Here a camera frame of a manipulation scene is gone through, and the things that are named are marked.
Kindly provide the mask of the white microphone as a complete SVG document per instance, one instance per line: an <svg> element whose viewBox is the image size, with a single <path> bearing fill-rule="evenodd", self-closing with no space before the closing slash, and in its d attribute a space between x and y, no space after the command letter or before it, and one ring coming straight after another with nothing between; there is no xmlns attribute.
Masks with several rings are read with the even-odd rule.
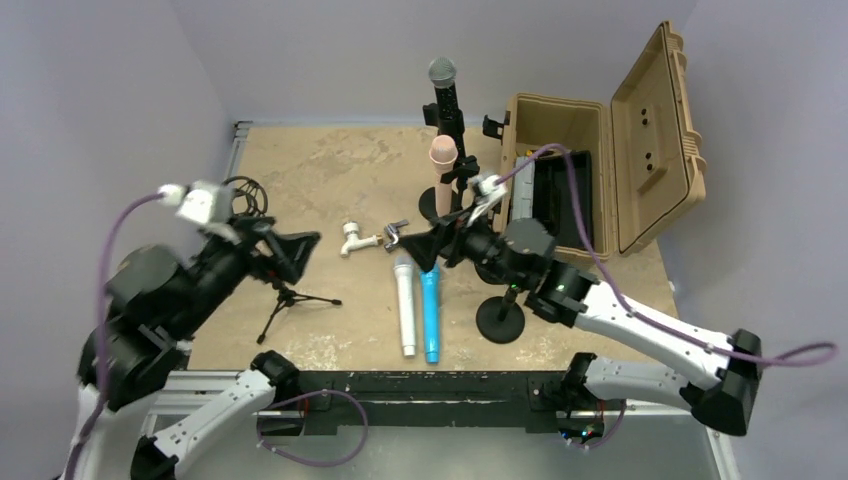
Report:
<svg viewBox="0 0 848 480"><path fill-rule="evenodd" d="M416 355L415 305L412 259L406 255L395 259L393 272L396 280L401 349L404 358Z"/></svg>

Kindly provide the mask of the blue microphone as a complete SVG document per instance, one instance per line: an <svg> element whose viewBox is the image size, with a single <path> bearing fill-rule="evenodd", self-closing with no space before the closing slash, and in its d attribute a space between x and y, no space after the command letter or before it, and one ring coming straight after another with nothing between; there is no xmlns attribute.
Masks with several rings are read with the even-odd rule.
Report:
<svg viewBox="0 0 848 480"><path fill-rule="evenodd" d="M440 269L437 265L419 276L421 285L424 351L426 362L440 361Z"/></svg>

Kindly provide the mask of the black tripod shock mount stand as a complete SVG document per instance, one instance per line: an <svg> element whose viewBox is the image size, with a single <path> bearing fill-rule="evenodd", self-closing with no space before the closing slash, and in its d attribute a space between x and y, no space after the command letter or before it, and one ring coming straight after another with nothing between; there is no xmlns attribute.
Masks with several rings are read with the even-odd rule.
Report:
<svg viewBox="0 0 848 480"><path fill-rule="evenodd" d="M255 179L244 176L230 176L224 182L224 185L234 188L233 204L237 203L237 199L244 201L244 208L237 210L233 207L236 217L250 218L266 218L268 212L268 194L266 189ZM266 338L275 317L284 309L290 308L297 303L305 301L324 302L333 306L342 306L343 301L337 298L326 298L314 295L301 294L290 287L290 282L282 280L275 272L270 271L267 275L271 279L270 285L277 292L276 305L272 309L269 317L259 335L256 338L256 344L262 345Z"/></svg>

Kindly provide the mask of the black round-base shock mount stand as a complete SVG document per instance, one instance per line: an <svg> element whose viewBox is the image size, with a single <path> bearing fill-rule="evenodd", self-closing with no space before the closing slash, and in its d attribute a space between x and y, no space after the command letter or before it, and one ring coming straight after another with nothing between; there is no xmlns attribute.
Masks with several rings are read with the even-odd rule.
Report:
<svg viewBox="0 0 848 480"><path fill-rule="evenodd" d="M525 329L525 316L517 297L527 289L528 277L522 273L497 272L485 265L475 265L475 271L485 283L506 287L502 296L489 297L478 307L475 321L480 334L496 344L514 342Z"/></svg>

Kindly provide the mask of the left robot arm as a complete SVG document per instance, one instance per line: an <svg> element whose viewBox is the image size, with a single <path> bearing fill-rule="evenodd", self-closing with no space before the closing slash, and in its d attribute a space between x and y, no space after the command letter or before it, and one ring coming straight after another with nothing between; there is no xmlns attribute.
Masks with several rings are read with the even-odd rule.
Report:
<svg viewBox="0 0 848 480"><path fill-rule="evenodd" d="M282 292L302 277L318 232L280 234L271 217L238 217L209 233L190 263L155 244L131 252L104 285L105 319L86 341L77 370L79 415L66 479L178 479L234 425L298 395L298 370L259 354L224 393L175 426L142 428L194 336L246 279Z"/></svg>

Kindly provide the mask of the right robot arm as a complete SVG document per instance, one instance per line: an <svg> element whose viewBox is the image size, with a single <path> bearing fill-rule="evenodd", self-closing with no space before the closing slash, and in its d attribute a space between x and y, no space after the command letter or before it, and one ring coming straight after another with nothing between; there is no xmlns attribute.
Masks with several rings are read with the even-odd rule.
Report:
<svg viewBox="0 0 848 480"><path fill-rule="evenodd" d="M560 387L548 395L563 410L591 401L641 400L685 410L724 434L747 434L762 377L761 368L744 358L761 351L755 334L712 332L666 315L649 324L644 319L649 308L554 259L554 237L532 218L496 233L471 224L466 214L450 216L398 244L424 271L438 259L448 268L468 260L506 286L503 295L485 300L475 317L480 334L493 343L517 340L528 309L549 323L612 339L652 358L645 364L577 353Z"/></svg>

